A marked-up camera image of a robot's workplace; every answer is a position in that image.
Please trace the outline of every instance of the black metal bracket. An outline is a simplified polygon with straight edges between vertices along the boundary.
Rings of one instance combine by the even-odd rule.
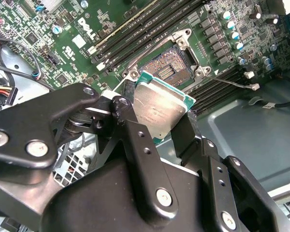
[[[203,179],[203,224],[209,231],[290,231],[290,221],[248,168],[232,156],[222,159],[203,138],[193,112],[172,130],[176,156]]]
[[[127,164],[140,215],[155,227],[166,226],[178,212],[178,201],[159,154],[146,126],[139,124],[132,104],[123,97],[114,97],[111,112],[115,117],[115,131],[109,142],[99,146],[98,162],[106,162],[126,154]],[[121,146],[122,153],[114,153]],[[157,191],[163,189],[172,203],[163,205]]]
[[[90,107],[99,94],[84,84],[74,84],[0,112],[0,131],[8,136],[0,146],[0,180],[37,184],[47,179],[57,159],[57,142],[68,118]],[[47,153],[28,153],[30,142],[46,145]]]

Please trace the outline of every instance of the black dimm slot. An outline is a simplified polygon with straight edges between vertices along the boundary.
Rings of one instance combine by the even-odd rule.
[[[223,86],[221,89],[217,90],[215,93],[210,95],[205,95],[201,97],[201,100],[197,103],[198,106],[207,106],[211,104],[219,95],[225,95],[230,92],[230,89],[235,89],[235,86]]]
[[[128,42],[128,43],[123,43],[121,44],[119,47],[115,47],[114,51],[109,54],[109,56],[104,57],[102,62],[105,62],[107,59],[111,60],[114,59],[117,55],[119,55],[122,51],[124,51],[126,48],[128,48],[130,45],[132,45],[134,42],[138,41],[138,40],[142,40],[142,37],[146,37],[146,35],[148,34],[149,31],[153,31],[154,29],[156,29],[158,26],[161,25],[162,22],[164,22],[165,20],[167,20],[170,17],[174,17],[178,11],[183,10],[184,8],[186,8],[189,3],[193,1],[193,0],[184,0],[182,1],[179,5],[177,5],[176,7],[174,7],[171,11],[169,11],[167,14],[163,15],[162,18],[160,20],[155,21],[153,24],[150,25],[149,28],[143,27],[142,29],[140,29],[140,33],[137,34],[136,36],[133,37],[133,40]]]
[[[244,79],[243,74],[241,72],[238,72],[236,68],[233,68],[219,75],[217,78],[236,82],[242,85],[247,84],[247,81],[246,79]],[[218,104],[222,103],[229,97],[240,93],[241,91],[243,91],[243,89],[237,88],[227,83],[215,80],[210,81],[189,94],[196,99],[196,104],[191,109],[196,110],[196,114],[199,116],[204,112],[217,106]]]
[[[155,38],[158,39],[160,35],[162,35],[163,33],[167,32],[169,30],[170,27],[176,25],[178,22],[180,22],[182,19],[184,19],[187,15],[193,13],[193,11],[195,11],[197,8],[199,8],[201,5],[204,4],[204,1],[199,1],[197,2],[195,5],[193,5],[187,12],[184,12],[184,14],[182,14],[179,18],[172,20],[169,24],[165,25],[163,27],[163,31],[161,31]],[[150,41],[153,40],[153,36],[150,36],[148,38],[146,38],[143,42],[139,43],[138,45],[136,45],[132,50],[130,50],[129,52],[127,52],[124,56],[120,57],[119,60],[117,60],[115,63],[110,64],[106,67],[106,69],[108,70],[108,72],[112,72],[114,70],[114,67],[116,67],[117,65],[119,65],[120,63],[124,62],[127,58],[129,58],[131,55],[133,55],[135,52],[137,52],[139,49],[146,47]]]
[[[214,100],[214,103],[207,105],[206,107],[203,107],[201,109],[195,109],[192,108],[193,110],[196,110],[196,114],[197,116],[204,114],[207,111],[212,110],[214,107],[216,107],[217,105],[221,104],[222,102],[224,102],[225,100],[229,99],[230,97],[239,94],[241,91],[243,91],[242,89],[238,89],[236,87],[234,87],[234,89],[230,90],[230,92],[226,95],[220,96],[218,95],[217,98]]]
[[[225,80],[233,81],[233,82],[237,83],[237,81],[239,81],[241,79],[239,77],[233,77],[232,76],[231,78],[227,78]],[[223,86],[229,86],[230,85],[230,84],[219,82],[219,81],[215,81],[215,80],[213,80],[211,82],[214,82],[214,84],[209,86],[208,88],[204,89],[203,92],[201,92],[201,91],[199,91],[199,89],[197,89],[198,90],[197,93],[190,94],[190,96],[192,96],[194,99],[196,99],[196,97],[201,96],[202,94],[209,94],[211,92],[215,92],[215,91],[219,90]]]
[[[151,13],[149,13],[148,15],[146,15],[146,17],[144,17],[142,20],[140,20],[139,22],[137,22],[136,24],[134,24],[131,28],[129,28],[126,31],[124,31],[119,37],[115,38],[114,40],[107,41],[103,45],[103,47],[100,49],[100,53],[97,55],[97,57],[103,56],[103,54],[106,54],[114,46],[118,45],[118,43],[122,42],[125,38],[127,38],[128,36],[130,36],[131,34],[133,34],[133,32],[136,31],[140,26],[146,25],[148,23],[148,21],[152,20],[152,18],[155,17],[155,16],[157,16],[157,14],[162,9],[164,9],[168,5],[172,4],[174,1],[175,0],[168,0],[165,3],[163,3],[163,5],[157,6]]]

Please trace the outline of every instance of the green circuit board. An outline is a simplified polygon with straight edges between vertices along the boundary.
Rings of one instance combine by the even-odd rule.
[[[135,50],[131,56],[127,57],[124,55],[140,44],[141,39],[131,43],[125,39],[118,42],[110,50],[111,53],[118,50],[123,44],[130,43],[130,46],[123,49],[117,57],[114,56],[116,60],[124,58],[113,67],[111,72],[99,70],[97,66],[100,61],[93,62],[96,54],[89,51],[125,22],[130,22],[125,26],[129,29],[133,23],[133,20],[129,20],[149,3],[153,3],[154,6],[158,3],[162,5],[167,1],[171,2],[170,0],[96,0],[88,1],[88,7],[84,9],[80,6],[80,0],[63,0],[53,13],[48,13],[37,11],[39,5],[32,0],[0,0],[0,18],[5,20],[5,23],[0,25],[0,35],[25,44],[37,57],[42,67],[43,78],[54,88],[84,82],[101,93],[105,89],[116,87],[123,78],[122,74],[127,64],[145,49],[158,43],[159,37],[153,38],[146,46]],[[185,1],[172,2],[182,4]],[[198,4],[199,1],[187,0],[186,2],[190,4],[187,9],[192,9],[194,4]],[[249,18],[249,15],[255,12],[256,5],[260,6],[262,15],[264,15],[259,20]],[[172,9],[171,7],[170,4],[170,8],[162,9],[161,16],[157,16],[153,22],[163,18]],[[221,18],[221,13],[225,11],[231,13],[231,18],[228,20]],[[252,63],[254,66],[254,71],[259,75],[259,79],[268,79],[271,72],[276,69],[290,69],[290,46],[286,39],[288,33],[285,29],[284,19],[280,18],[278,24],[271,25],[266,22],[269,15],[266,0],[213,0],[205,5],[200,5],[180,20],[176,20],[178,18],[174,17],[174,23],[163,35],[190,29],[192,34],[188,41],[191,49],[201,66],[211,67],[209,76],[219,77],[227,70],[238,66],[239,57],[245,57],[246,63]],[[208,18],[212,19],[211,27],[215,30],[214,34],[219,33],[223,40],[221,47],[224,48],[223,61],[219,61],[220,58],[215,56],[216,51],[213,50],[213,44],[208,41],[210,36],[206,35],[205,28],[200,26]],[[235,23],[235,26],[227,29],[226,23],[230,20]],[[62,24],[62,31],[56,35],[53,29],[58,22]],[[121,33],[126,30],[125,28],[111,39],[120,37]],[[231,32],[238,32],[240,40],[230,39]],[[243,43],[244,48],[235,49],[236,42]],[[168,42],[159,47],[138,61],[138,67],[173,45],[174,43]],[[46,50],[51,51],[58,58],[56,65],[45,58]],[[271,59],[272,64],[268,70],[265,70],[263,57]],[[184,89],[193,81],[193,79],[187,80],[177,88]],[[209,79],[204,79],[186,92],[190,92],[208,81]]]

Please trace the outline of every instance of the wire bundle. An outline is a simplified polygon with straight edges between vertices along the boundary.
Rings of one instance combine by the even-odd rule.
[[[19,45],[20,47],[22,47],[25,50],[25,52],[34,61],[35,66],[36,66],[36,70],[32,74],[27,74],[27,73],[23,73],[23,72],[19,72],[19,71],[7,68],[3,62],[2,55],[1,55],[2,46],[3,46],[3,44],[1,44],[2,42],[4,43],[4,45],[12,43],[12,44],[16,44],[16,45]],[[50,91],[54,90],[47,83],[40,82],[40,79],[42,76],[42,71],[41,71],[41,68],[39,66],[37,59],[35,58],[33,53],[28,48],[26,48],[24,45],[22,45],[21,43],[19,43],[17,41],[6,39],[6,38],[0,38],[0,70],[4,71],[6,73],[9,85],[11,87],[13,87],[15,85],[14,78],[12,76],[12,74],[15,74],[15,75],[24,77],[24,78],[29,79],[29,80],[34,80],[34,81],[38,82],[39,84],[41,84],[42,86],[48,88]]]
[[[0,87],[0,94],[8,98],[10,96],[11,90],[12,90],[11,87]]]

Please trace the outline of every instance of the mounting hole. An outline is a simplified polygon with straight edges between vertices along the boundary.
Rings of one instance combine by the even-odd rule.
[[[102,120],[98,120],[96,122],[96,128],[97,129],[101,129],[103,127],[103,125],[104,125],[104,122]]]
[[[91,88],[88,88],[88,87],[85,87],[83,88],[83,91],[86,93],[86,94],[89,94],[89,95],[94,95],[94,92]]]
[[[226,186],[226,184],[223,182],[223,180],[219,180],[219,183],[221,184],[221,186]]]
[[[146,148],[144,148],[144,153],[150,155],[151,151],[149,148],[146,147]]]
[[[124,105],[128,105],[128,102],[124,98],[119,98],[120,103],[123,103]]]
[[[178,41],[179,46],[183,46],[184,45],[184,41],[180,40]]]
[[[218,170],[220,173],[223,173],[223,170],[222,170],[220,167],[217,167],[217,170]]]
[[[144,133],[143,133],[143,132],[141,132],[141,131],[137,132],[137,134],[138,134],[138,135],[139,135],[139,137],[141,137],[141,138],[144,138],[144,137],[145,137]]]

